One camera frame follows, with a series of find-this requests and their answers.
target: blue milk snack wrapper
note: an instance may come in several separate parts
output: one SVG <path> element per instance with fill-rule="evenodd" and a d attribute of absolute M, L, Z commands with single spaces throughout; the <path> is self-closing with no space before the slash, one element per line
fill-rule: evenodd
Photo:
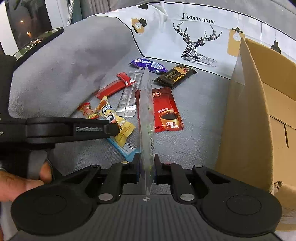
<path fill-rule="evenodd" d="M 114 140 L 114 137 L 109 137 L 107 138 L 107 140 L 116 147 L 117 150 L 119 150 L 119 152 L 124 156 L 124 158 L 128 161 L 128 162 L 132 162 L 133 161 L 133 157 L 135 155 L 135 153 L 139 153 L 139 150 L 136 149 L 135 147 L 133 147 L 131 144 L 129 143 L 125 143 L 123 147 L 120 147 L 117 142 Z"/>
<path fill-rule="evenodd" d="M 130 62 L 130 64 L 133 64 L 135 67 L 139 69 L 145 69 L 145 67 L 147 66 L 150 72 L 156 74 L 162 74 L 168 71 L 162 64 L 144 58 L 134 59 Z"/>

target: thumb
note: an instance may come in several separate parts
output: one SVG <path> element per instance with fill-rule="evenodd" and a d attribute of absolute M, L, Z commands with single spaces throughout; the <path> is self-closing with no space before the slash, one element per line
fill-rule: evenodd
<path fill-rule="evenodd" d="M 20 194 L 41 186 L 40 180 L 30 180 L 0 171 L 0 202 L 14 201 Z"/>

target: finger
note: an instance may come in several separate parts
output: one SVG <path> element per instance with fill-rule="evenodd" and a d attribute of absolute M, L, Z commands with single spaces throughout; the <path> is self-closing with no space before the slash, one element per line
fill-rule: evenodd
<path fill-rule="evenodd" d="M 14 201 L 20 194 L 44 183 L 40 180 L 24 179 L 0 171 L 0 202 Z"/>
<path fill-rule="evenodd" d="M 44 183 L 50 183 L 52 181 L 52 170 L 47 161 L 45 161 L 41 167 L 39 178 Z"/>

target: hanging lamp illustration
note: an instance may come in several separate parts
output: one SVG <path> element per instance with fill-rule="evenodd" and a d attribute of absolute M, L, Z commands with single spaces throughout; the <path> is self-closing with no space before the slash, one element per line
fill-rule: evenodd
<path fill-rule="evenodd" d="M 227 53 L 237 57 L 239 55 L 239 47 L 242 38 L 244 39 L 243 32 L 239 29 L 239 14 L 237 16 L 237 27 L 229 30 Z"/>
<path fill-rule="evenodd" d="M 145 30 L 144 28 L 147 25 L 147 21 L 142 18 L 141 19 L 132 18 L 131 25 L 137 34 L 142 34 L 144 33 L 144 30 Z"/>
<path fill-rule="evenodd" d="M 279 48 L 279 43 L 276 41 L 276 35 L 275 35 L 274 44 L 270 48 L 281 54 L 281 49 Z"/>

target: coffee cup image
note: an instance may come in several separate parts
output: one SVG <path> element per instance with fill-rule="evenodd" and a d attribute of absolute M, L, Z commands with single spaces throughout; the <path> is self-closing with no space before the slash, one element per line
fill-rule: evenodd
<path fill-rule="evenodd" d="M 173 110 L 166 110 L 162 112 L 159 117 L 163 127 L 168 131 L 175 131 L 181 127 L 181 118 L 179 113 L 174 112 Z"/>

